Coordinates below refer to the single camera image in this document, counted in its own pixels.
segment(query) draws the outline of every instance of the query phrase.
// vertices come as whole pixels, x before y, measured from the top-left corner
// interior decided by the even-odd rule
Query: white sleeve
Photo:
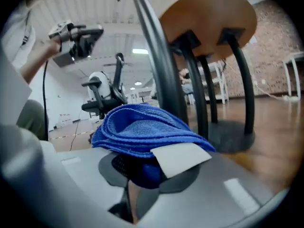
[[[10,15],[1,34],[3,50],[16,68],[20,68],[26,63],[36,40],[29,14],[30,10],[25,1],[22,1]],[[28,41],[22,45],[25,35],[27,35]]]

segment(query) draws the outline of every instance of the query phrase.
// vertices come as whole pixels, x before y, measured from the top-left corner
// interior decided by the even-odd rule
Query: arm
[[[40,50],[36,53],[36,55],[31,58],[22,68],[20,69],[20,73],[24,80],[30,84],[38,70],[44,63],[60,52],[60,41],[58,38],[54,38],[53,40],[48,41],[45,45],[43,45]]]

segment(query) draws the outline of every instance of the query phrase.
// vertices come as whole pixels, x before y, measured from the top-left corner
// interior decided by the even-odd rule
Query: ceiling light
[[[132,51],[134,54],[149,54],[146,49],[133,49]]]

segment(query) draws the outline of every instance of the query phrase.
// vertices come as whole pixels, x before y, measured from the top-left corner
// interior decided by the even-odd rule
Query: brick wall
[[[260,88],[269,93],[287,92],[285,70],[282,60],[291,52],[303,50],[302,43],[297,35],[288,15],[273,0],[263,1],[254,5],[258,19],[255,37],[257,43],[247,44],[243,48],[250,71],[255,75]],[[230,97],[243,96],[244,89],[237,63],[233,56],[227,58],[231,68],[225,70],[225,77]],[[299,67],[301,88],[304,89],[304,70]],[[292,90],[296,90],[293,69],[289,69],[292,80]],[[264,93],[255,90],[256,95]]]

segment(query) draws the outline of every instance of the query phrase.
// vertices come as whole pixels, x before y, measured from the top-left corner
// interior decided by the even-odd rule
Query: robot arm
[[[75,26],[70,21],[57,24],[48,34],[49,38],[60,36],[61,40],[61,52],[53,60],[59,67],[64,67],[88,57],[103,32],[99,24]]]

